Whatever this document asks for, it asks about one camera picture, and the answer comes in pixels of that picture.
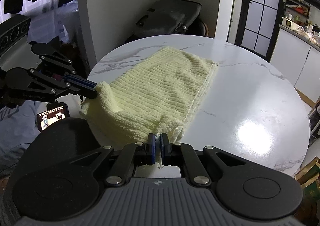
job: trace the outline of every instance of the sheer curtain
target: sheer curtain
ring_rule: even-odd
[[[0,23],[9,19],[12,14],[4,14],[4,1],[0,1]],[[48,12],[58,7],[58,0],[37,0],[36,2],[23,0],[22,11],[23,14],[29,17],[37,16],[41,13]]]

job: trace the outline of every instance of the black bag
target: black bag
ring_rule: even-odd
[[[185,34],[202,5],[189,0],[159,0],[136,23],[126,43],[151,36]]]

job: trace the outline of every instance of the gray fabric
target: gray fabric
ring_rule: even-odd
[[[0,177],[11,174],[27,147],[39,135],[39,102],[25,101],[14,109],[0,110]]]
[[[201,4],[187,0],[159,0],[136,23],[133,34],[139,38],[184,34],[199,16]]]

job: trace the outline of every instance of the white marble tabletop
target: white marble tabletop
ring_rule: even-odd
[[[243,48],[198,36],[149,37],[111,51],[88,79],[110,83],[165,46],[219,64],[181,142],[196,150],[215,146],[288,175],[297,171],[308,148],[307,111],[294,87],[276,68]],[[97,127],[90,126],[101,145],[111,144]]]

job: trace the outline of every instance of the yellow towel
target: yellow towel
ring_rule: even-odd
[[[80,113],[119,143],[146,142],[149,133],[182,136],[216,70],[215,62],[166,47],[110,84],[96,85]]]

